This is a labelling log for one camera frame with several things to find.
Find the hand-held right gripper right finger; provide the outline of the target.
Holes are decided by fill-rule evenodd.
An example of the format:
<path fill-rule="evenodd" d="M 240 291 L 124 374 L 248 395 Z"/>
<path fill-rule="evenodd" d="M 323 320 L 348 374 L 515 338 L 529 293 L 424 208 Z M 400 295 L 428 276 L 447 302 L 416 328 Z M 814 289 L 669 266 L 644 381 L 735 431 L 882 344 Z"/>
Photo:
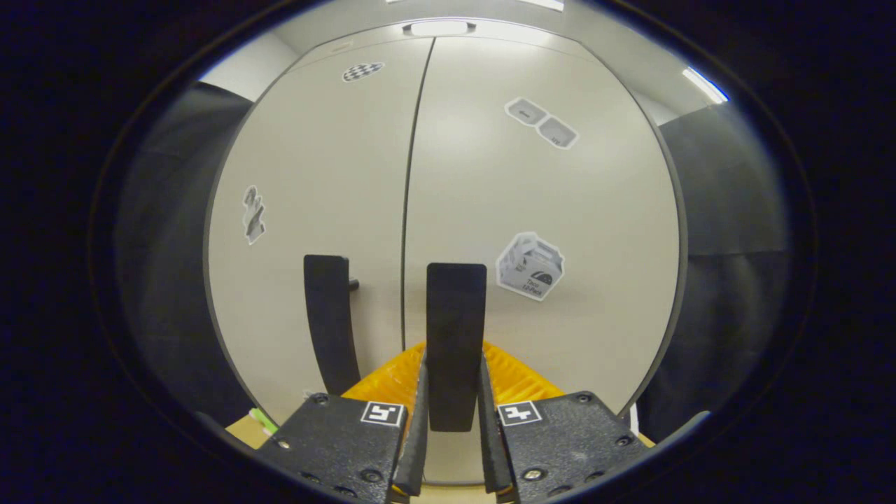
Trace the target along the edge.
<path fill-rule="evenodd" d="M 489 342 L 477 385 L 484 488 L 499 503 L 600 484 L 652 446 L 595 393 L 564 393 Z"/>

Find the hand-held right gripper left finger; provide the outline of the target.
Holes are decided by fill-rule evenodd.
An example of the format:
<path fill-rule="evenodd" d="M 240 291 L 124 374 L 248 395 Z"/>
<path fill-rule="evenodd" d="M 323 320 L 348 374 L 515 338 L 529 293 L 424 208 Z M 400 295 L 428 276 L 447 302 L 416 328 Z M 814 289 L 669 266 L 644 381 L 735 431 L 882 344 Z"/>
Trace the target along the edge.
<path fill-rule="evenodd" d="M 343 395 L 314 393 L 257 450 L 266 466 L 346 503 L 407 503 L 428 452 L 426 345 Z"/>

